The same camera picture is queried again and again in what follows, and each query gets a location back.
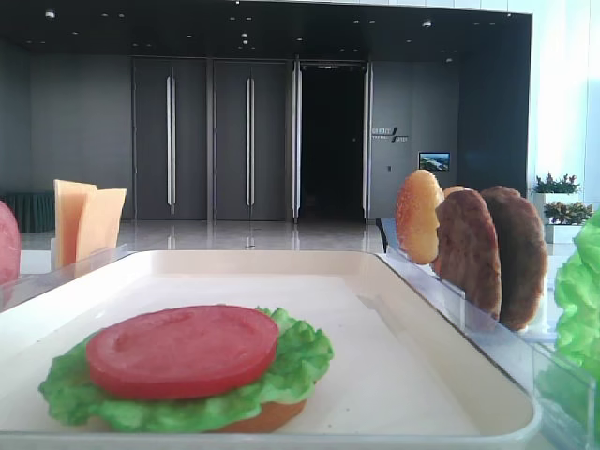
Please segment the brown meat patty front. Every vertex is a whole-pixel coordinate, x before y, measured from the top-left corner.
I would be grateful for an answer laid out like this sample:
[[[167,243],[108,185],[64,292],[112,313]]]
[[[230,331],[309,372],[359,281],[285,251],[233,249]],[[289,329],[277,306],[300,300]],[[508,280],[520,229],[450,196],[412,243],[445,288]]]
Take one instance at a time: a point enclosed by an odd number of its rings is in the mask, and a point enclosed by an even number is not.
[[[464,291],[467,301],[499,319],[501,261],[487,203],[475,190],[457,190],[436,208],[436,215],[439,243],[434,272]]]

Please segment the brown meat patty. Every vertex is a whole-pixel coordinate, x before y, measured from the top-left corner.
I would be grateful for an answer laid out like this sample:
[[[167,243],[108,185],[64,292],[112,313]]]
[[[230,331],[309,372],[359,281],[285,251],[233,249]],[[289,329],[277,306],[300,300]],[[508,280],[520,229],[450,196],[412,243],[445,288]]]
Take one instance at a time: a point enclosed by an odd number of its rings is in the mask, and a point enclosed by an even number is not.
[[[543,222],[534,205],[511,187],[489,187],[481,195],[498,237],[500,322],[512,331],[520,331],[534,319],[545,292],[548,252]]]
[[[487,203],[475,190],[457,190],[436,208],[436,215],[439,243],[434,272],[464,291],[467,301],[499,319],[501,261]]]

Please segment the clear acrylic left rack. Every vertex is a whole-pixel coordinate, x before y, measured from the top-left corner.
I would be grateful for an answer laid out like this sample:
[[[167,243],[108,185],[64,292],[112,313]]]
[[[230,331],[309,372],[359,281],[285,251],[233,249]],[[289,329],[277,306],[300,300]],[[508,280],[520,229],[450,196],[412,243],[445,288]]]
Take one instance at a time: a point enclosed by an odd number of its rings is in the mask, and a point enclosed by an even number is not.
[[[50,250],[21,251],[21,273],[15,280],[1,285],[1,311],[14,308],[129,254],[128,245],[124,244],[98,250],[87,258],[58,268],[55,265],[54,238],[50,244]]]

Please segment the red tomato slice standing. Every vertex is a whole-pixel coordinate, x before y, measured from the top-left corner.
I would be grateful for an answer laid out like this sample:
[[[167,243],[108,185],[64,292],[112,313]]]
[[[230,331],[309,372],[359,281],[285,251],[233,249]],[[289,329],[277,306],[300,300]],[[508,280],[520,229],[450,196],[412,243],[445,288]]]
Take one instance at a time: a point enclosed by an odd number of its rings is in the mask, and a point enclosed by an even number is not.
[[[22,241],[18,223],[10,208],[0,204],[0,282],[8,283],[20,274]]]

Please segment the green lettuce leaf standing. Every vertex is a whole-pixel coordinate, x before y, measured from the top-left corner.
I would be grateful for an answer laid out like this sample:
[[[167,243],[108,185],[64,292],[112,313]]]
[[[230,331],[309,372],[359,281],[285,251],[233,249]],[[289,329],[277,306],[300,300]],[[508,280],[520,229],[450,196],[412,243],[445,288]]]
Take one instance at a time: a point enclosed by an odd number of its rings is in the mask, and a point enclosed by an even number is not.
[[[574,238],[575,253],[559,268],[554,299],[562,308],[556,331],[559,353],[599,376],[599,214]]]

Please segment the wall display screen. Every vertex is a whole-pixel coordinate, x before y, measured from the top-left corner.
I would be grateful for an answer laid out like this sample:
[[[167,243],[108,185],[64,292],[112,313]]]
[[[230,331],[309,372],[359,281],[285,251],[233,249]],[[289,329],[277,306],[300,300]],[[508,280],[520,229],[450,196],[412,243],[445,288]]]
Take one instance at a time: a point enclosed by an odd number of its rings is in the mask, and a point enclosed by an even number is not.
[[[418,155],[418,163],[420,170],[427,170],[430,172],[449,172],[450,154],[442,152],[420,152]]]

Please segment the orange cheese slice right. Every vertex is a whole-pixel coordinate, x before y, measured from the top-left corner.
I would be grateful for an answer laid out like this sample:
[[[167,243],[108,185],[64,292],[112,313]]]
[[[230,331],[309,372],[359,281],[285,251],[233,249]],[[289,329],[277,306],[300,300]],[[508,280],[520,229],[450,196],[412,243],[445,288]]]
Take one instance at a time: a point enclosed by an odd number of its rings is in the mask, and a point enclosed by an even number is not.
[[[126,196],[125,188],[97,189],[86,194],[76,241],[77,261],[116,247]]]

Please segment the dark double door left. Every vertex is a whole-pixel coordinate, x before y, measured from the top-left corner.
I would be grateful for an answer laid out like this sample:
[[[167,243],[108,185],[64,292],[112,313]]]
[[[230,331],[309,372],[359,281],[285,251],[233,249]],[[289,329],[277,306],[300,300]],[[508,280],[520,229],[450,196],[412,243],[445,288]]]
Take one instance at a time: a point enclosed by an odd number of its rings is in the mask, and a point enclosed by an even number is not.
[[[133,91],[136,217],[205,220],[205,62],[138,58]]]

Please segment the brown meat patty rear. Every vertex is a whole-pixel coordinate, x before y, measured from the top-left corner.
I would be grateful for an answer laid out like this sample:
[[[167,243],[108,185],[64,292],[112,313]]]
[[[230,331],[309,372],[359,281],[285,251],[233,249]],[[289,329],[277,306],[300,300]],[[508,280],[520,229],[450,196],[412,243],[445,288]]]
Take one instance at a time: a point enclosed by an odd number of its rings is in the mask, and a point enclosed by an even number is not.
[[[511,187],[489,187],[481,195],[498,237],[500,322],[512,331],[520,331],[534,319],[545,292],[548,252],[543,222],[534,205]]]

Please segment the clear acrylic rack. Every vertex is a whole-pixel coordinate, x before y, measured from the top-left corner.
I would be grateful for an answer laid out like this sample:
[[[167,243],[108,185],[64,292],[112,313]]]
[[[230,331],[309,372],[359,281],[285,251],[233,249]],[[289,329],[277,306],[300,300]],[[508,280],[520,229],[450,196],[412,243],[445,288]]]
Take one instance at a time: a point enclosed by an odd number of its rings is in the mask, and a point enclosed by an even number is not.
[[[124,244],[98,250],[87,258],[58,268],[55,265],[54,238],[50,244],[50,250],[21,251],[21,273],[15,280],[1,285],[1,311],[14,308],[129,254],[128,245]]]
[[[399,250],[396,222],[376,220],[385,259],[408,284],[474,347],[510,375],[543,409],[541,434],[553,449],[599,447],[599,381],[552,347],[552,333],[516,333],[495,322],[464,299],[464,293],[442,281],[426,266],[416,265]]]

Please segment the dark double door middle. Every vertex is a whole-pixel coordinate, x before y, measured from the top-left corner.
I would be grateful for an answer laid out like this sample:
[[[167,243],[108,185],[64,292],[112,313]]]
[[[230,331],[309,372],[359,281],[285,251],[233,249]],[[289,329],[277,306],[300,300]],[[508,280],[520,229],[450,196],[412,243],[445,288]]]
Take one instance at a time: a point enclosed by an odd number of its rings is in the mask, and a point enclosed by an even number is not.
[[[286,218],[286,74],[283,63],[215,63],[219,220]]]

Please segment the clear acrylic right rack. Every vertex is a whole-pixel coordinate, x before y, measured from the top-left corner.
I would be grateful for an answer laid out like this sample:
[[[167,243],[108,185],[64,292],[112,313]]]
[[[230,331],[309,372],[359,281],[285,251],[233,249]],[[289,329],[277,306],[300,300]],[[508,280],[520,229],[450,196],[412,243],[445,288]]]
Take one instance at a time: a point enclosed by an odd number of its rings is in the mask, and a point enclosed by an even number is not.
[[[599,381],[552,347],[552,333],[516,333],[495,322],[464,299],[464,293],[442,281],[426,266],[416,265],[399,250],[396,222],[376,220],[385,259],[408,284],[474,347],[510,375],[543,409],[541,434],[553,449],[599,447]]]

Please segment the bottom bun slice on tray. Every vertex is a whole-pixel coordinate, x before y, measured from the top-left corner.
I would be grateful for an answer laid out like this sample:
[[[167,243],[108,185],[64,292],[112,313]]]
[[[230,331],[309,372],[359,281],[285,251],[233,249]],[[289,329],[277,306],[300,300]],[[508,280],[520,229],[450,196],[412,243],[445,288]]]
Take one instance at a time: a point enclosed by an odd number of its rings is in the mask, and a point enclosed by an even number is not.
[[[274,430],[303,409],[295,404],[261,403],[250,397],[173,401],[104,400],[87,406],[112,428],[129,433],[202,433],[223,428],[250,432]]]

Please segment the sesame bun top standing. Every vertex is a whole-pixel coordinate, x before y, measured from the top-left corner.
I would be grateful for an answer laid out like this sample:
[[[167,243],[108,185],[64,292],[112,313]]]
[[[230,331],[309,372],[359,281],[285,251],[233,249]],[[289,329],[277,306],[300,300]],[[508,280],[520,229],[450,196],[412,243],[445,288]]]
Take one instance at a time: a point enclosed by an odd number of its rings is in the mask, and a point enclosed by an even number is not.
[[[416,170],[406,177],[397,195],[397,240],[417,264],[432,263],[438,255],[439,220],[436,208],[443,191],[433,173]]]

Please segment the orange cheese slice left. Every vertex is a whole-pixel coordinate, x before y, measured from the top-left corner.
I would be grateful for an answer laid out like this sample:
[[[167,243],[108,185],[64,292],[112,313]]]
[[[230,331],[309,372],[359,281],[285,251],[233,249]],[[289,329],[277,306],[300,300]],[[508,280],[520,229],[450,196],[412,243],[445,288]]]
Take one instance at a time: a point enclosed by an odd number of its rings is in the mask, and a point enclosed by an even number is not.
[[[88,193],[98,188],[93,184],[55,179],[54,262],[57,269],[76,261],[77,236],[83,205]]]

